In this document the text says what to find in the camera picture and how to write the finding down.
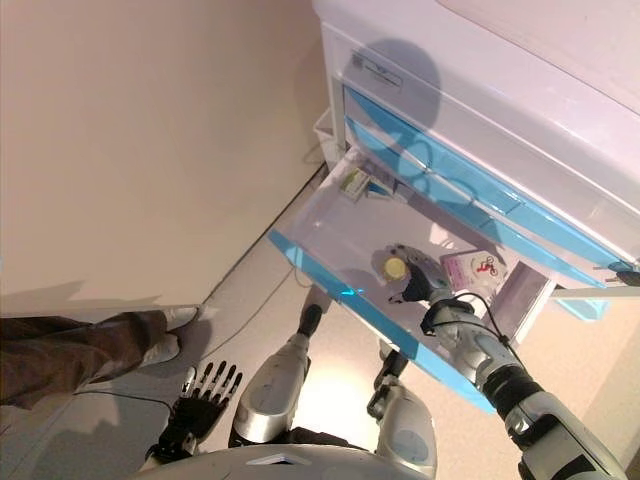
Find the package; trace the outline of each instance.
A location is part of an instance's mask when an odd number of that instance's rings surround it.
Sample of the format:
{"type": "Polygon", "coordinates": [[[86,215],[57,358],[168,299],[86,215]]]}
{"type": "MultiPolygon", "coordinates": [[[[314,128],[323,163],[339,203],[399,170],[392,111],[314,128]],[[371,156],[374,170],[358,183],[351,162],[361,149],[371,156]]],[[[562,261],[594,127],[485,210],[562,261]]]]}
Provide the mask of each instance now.
{"type": "Polygon", "coordinates": [[[490,298],[509,273],[506,265],[484,250],[447,255],[441,263],[454,291],[467,290],[490,298]]]}

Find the white shoe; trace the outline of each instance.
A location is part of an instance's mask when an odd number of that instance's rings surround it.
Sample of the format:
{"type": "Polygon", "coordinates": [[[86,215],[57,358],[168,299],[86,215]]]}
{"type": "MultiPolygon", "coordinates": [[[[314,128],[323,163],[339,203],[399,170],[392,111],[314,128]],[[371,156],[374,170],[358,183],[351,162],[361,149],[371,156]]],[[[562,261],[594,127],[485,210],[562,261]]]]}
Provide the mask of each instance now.
{"type": "Polygon", "coordinates": [[[196,307],[181,307],[164,310],[167,317],[167,332],[185,326],[198,315],[196,307]]]}
{"type": "Polygon", "coordinates": [[[165,333],[162,340],[156,343],[144,354],[140,367],[155,365],[156,363],[168,362],[180,353],[180,342],[176,335],[165,333]]]}

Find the label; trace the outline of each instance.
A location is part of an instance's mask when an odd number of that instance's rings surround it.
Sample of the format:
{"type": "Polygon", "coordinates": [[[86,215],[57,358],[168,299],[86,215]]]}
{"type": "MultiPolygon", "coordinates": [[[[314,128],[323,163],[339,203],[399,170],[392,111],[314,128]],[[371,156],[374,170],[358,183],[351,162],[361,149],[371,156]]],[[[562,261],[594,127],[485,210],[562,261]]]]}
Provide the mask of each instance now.
{"type": "Polygon", "coordinates": [[[351,64],[362,72],[368,73],[373,79],[377,80],[379,83],[386,85],[387,87],[393,88],[394,90],[400,91],[402,87],[402,78],[396,75],[395,73],[390,72],[382,65],[377,64],[376,62],[369,60],[367,57],[363,56],[360,53],[353,52],[351,56],[351,64]]]}

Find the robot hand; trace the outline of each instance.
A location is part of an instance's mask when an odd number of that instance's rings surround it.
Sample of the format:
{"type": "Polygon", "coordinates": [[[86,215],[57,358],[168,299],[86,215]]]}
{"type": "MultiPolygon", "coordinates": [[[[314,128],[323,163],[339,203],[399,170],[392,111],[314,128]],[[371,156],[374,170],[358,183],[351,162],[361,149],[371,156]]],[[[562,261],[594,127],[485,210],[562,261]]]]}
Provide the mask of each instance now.
{"type": "Polygon", "coordinates": [[[242,381],[242,373],[238,373],[229,387],[236,373],[236,366],[233,365],[216,389],[226,366],[227,362],[223,361],[210,379],[213,363],[209,363],[197,385],[197,371],[195,367],[189,367],[180,397],[174,403],[169,416],[168,425],[160,435],[158,443],[149,449],[147,457],[153,455],[166,463],[193,455],[196,446],[204,441],[217,425],[242,381]]]}
{"type": "Polygon", "coordinates": [[[451,296],[449,280],[435,259],[399,243],[387,250],[402,260],[409,270],[409,283],[404,291],[389,298],[390,303],[431,302],[435,296],[451,296]]]}

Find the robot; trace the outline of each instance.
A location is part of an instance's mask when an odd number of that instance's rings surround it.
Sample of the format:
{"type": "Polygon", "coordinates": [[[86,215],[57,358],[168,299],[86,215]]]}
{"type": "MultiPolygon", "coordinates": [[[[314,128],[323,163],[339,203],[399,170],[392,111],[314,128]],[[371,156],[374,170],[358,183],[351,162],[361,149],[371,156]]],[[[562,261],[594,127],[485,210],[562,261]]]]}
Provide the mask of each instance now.
{"type": "MultiPolygon", "coordinates": [[[[523,480],[625,480],[623,468],[606,447],[555,396],[528,374],[504,338],[487,329],[473,307],[451,291],[440,264],[402,245],[408,266],[406,289],[390,302],[427,301],[421,328],[434,335],[454,359],[455,368],[495,407],[507,434],[522,451],[523,480]]],[[[190,371],[158,444],[136,479],[435,479],[433,422],[424,403],[402,385],[407,360],[392,351],[374,381],[368,413],[379,423],[375,453],[327,433],[291,429],[298,396],[311,361],[309,341],[330,299],[313,287],[297,332],[260,367],[245,388],[229,437],[229,449],[194,456],[224,412],[232,388],[230,371],[213,397],[224,365],[202,392],[212,368],[195,386],[190,371]]]]}

